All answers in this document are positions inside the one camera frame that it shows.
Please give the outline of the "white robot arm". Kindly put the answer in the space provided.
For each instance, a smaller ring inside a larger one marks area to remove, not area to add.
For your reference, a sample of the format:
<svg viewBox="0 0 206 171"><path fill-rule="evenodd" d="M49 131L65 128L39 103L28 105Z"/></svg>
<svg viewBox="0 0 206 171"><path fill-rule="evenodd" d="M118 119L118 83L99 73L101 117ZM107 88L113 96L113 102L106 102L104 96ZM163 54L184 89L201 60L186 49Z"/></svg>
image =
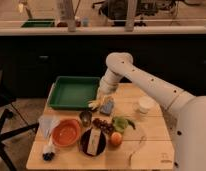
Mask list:
<svg viewBox="0 0 206 171"><path fill-rule="evenodd" d="M133 56L113 52L106 57L107 70L99 91L111 94L125 77L177 117L174 171L206 171L206 96L191 93L133 65Z"/></svg>

